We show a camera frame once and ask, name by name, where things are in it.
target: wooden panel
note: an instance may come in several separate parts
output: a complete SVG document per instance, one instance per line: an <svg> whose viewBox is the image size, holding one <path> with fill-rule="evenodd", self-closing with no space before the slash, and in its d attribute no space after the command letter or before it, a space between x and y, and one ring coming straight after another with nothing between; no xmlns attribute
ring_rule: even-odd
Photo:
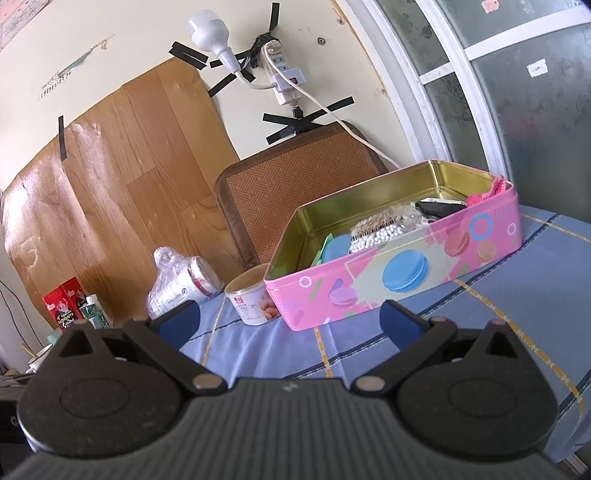
<svg viewBox="0 0 591 480"><path fill-rule="evenodd" d="M123 85L131 108L161 167L161 181L179 209L207 197L210 191L184 137L156 69Z"/></svg>
<svg viewBox="0 0 591 480"><path fill-rule="evenodd" d="M201 255L220 277L235 278L243 271L234 241L213 197L191 205L181 216L193 239L200 242Z"/></svg>
<svg viewBox="0 0 591 480"><path fill-rule="evenodd" d="M187 75L187 69L192 69L185 62L176 62L170 67L162 64L157 68L158 75L168 96L170 105L177 117L178 124L183 131L193 156L199 158L215 158L216 155L222 158L234 155L230 142L223 139L222 142L210 141L212 138L219 138L218 132L222 129L222 121L219 119L209 95L197 83L201 79ZM207 105L207 108L195 110L193 105ZM205 181L213 192L219 174L223 172L226 165L217 162L199 162Z"/></svg>
<svg viewBox="0 0 591 480"><path fill-rule="evenodd" d="M172 59L90 108L53 139L2 199L5 248L29 296L72 276L116 322L144 319L152 252L200 254L229 281L242 268L212 197L238 160L197 70Z"/></svg>

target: table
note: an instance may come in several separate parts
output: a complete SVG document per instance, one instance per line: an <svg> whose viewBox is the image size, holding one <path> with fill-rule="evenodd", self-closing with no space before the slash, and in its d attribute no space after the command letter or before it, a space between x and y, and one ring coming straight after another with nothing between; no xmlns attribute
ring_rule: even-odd
<svg viewBox="0 0 591 480"><path fill-rule="evenodd" d="M558 399L546 448L558 462L591 440L591 225L526 206L521 214L524 243L517 252L401 303L463 328L483 328L494 317L509 323ZM201 306L199 329L181 351L230 385L238 377L340 377L349 385L398 351L378 313L303 332L280 318L250 327L221 294Z"/></svg>

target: power cord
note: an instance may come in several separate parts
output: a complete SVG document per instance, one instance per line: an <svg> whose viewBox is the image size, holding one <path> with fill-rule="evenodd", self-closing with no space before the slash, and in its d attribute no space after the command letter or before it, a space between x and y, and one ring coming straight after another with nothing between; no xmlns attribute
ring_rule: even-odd
<svg viewBox="0 0 591 480"><path fill-rule="evenodd" d="M330 116L332 116L338 123L340 126L343 127L343 129L345 129L345 131L351 135L351 137L353 137L355 140L361 142L363 145L365 145L366 147L370 148L371 150L373 150L374 152L376 152L380 157L384 158L385 160L388 160L392 165L394 165L396 168L402 168L396 161L392 160L389 156L387 156L384 152L382 152L381 150L377 149L376 147L374 147L372 144L370 144L369 142L367 142L366 140L364 140L363 138L361 138L359 135L356 135L355 133L353 133L353 131L347 127L347 125L339 118L337 117L333 112L331 112L330 110L328 110L324 105L322 105L318 100L316 100L316 98L314 98L311 94L309 94L308 92L306 92L302 87L300 87L299 85L293 83L289 78L287 78L287 76L285 76L285 74L277 67L277 65L275 65L275 63L271 60L271 57L269 56L269 52L267 51L267 45L265 44L262 48L262 52L263 55L267 58L267 61L269 62L269 65L271 65L271 67L273 67L273 69L279 74L281 75L281 77L293 88L295 88L298 92L300 92L302 95L304 95L305 97L308 97L310 100L312 100L316 105L318 105L320 108L322 108L322 110L324 110L326 113L328 113Z"/></svg>
<svg viewBox="0 0 591 480"><path fill-rule="evenodd" d="M244 75L242 74L242 72L240 70L238 70L234 75L236 75L236 77L238 77L238 80L240 80L242 83L244 83L247 87L250 87L254 90L270 90L270 89L275 88L277 86L276 83L270 83L268 85L258 85L256 83L250 83L248 80L246 80L244 78Z"/></svg>
<svg viewBox="0 0 591 480"><path fill-rule="evenodd" d="M6 298L4 297L4 293L2 293L2 290L0 290L0 295L2 296L2 300L4 300L4 303L6 304L6 308L8 309L8 311L10 312L10 318L12 319L12 323L14 325L14 328L16 328L18 336L21 338L21 340L23 341L23 343L29 347L29 344L27 343L27 341L25 340L25 337L22 336L21 331L18 329L17 327L17 323L14 321L14 315L12 314L12 310L10 309L10 307L8 306L8 302L6 301Z"/></svg>
<svg viewBox="0 0 591 480"><path fill-rule="evenodd" d="M41 347L43 348L43 343L41 343L41 341L39 340L39 337L37 336L37 334L35 333L35 329L33 328L33 324L31 324L31 320L29 319L29 315L27 315L27 311L25 310L25 307L22 305L21 299L17 297L17 295L11 290L11 288L6 285L2 280L0 280L0 283L2 285L4 285L4 287L10 292L12 293L12 296L14 298L16 298L18 304L21 306L22 312L25 314L25 318L27 319L27 322L29 324L29 327L31 327L31 331L33 332L33 335L35 335L35 338L37 339L37 342L39 342L39 345L41 345ZM6 307L8 309L8 311L10 312L10 317L12 318L12 322L14 324L14 328L17 329L18 335L20 336L20 338L22 339L23 342L25 342L25 344L28 343L27 341L22 337L21 332L19 331L18 327L17 327L17 323L14 320L14 315L12 314L12 310L10 309L10 307L8 306L8 302L6 301L6 298L4 297L4 293L2 293L2 290L0 290L0 295L2 296L2 299L4 300L4 303L6 304Z"/></svg>

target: blue sponge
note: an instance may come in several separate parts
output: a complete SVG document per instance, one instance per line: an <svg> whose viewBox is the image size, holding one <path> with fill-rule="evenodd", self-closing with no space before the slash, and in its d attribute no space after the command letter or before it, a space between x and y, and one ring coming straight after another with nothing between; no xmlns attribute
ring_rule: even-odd
<svg viewBox="0 0 591 480"><path fill-rule="evenodd" d="M348 255L350 246L351 235L349 233L334 237L324 248L322 263L327 263L331 260L336 260L337 258Z"/></svg>

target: yogurt cup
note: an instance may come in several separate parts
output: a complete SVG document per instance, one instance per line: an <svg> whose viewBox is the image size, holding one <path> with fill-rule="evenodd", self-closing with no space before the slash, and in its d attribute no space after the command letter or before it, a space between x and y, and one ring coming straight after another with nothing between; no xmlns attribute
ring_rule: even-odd
<svg viewBox="0 0 591 480"><path fill-rule="evenodd" d="M268 263L257 265L226 286L226 296L247 325L262 325L280 315L263 281L268 266Z"/></svg>

